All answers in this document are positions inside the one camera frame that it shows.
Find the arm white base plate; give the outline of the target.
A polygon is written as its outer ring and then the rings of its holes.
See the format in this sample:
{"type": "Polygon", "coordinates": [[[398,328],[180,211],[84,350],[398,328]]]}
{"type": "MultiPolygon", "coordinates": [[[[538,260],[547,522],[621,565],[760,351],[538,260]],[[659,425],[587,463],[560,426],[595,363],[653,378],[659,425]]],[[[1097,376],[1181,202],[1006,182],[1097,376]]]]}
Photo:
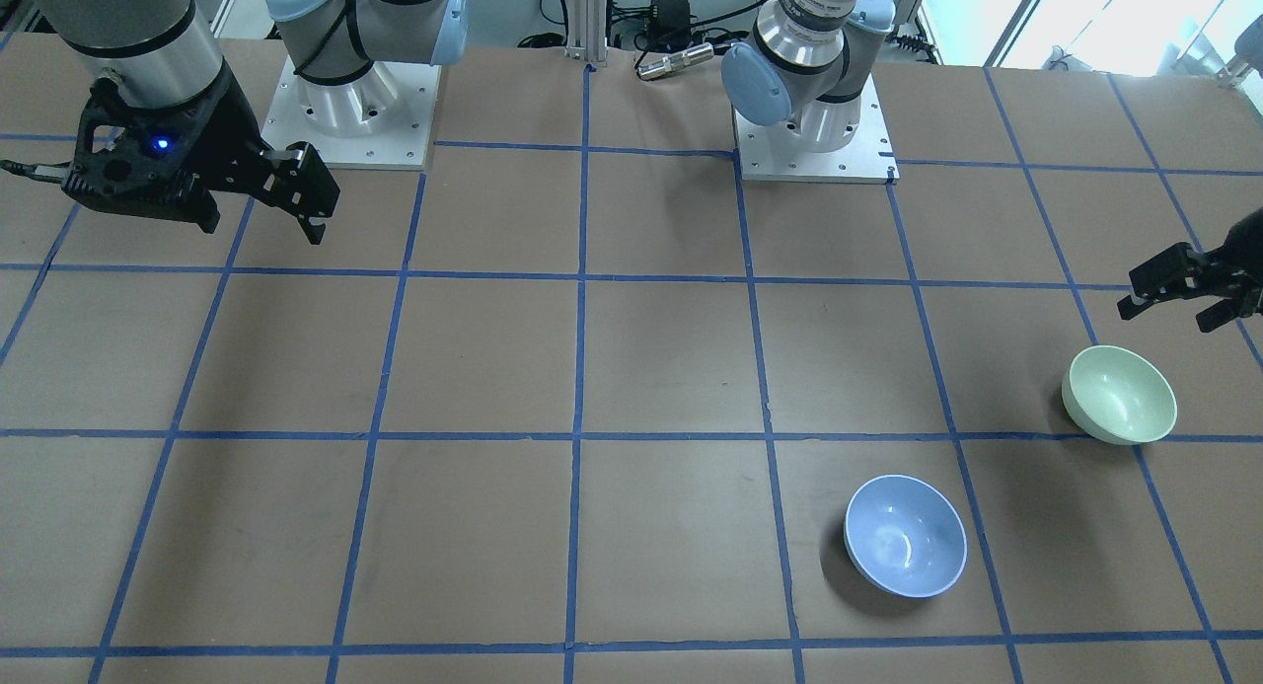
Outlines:
{"type": "Polygon", "coordinates": [[[277,149],[308,141],[331,170],[423,172],[443,72],[376,62],[360,80],[321,86],[287,58],[261,138],[277,149]]]}
{"type": "Polygon", "coordinates": [[[813,101],[789,121],[760,126],[734,110],[741,179],[877,184],[901,180],[874,77],[847,103],[813,101]]]}

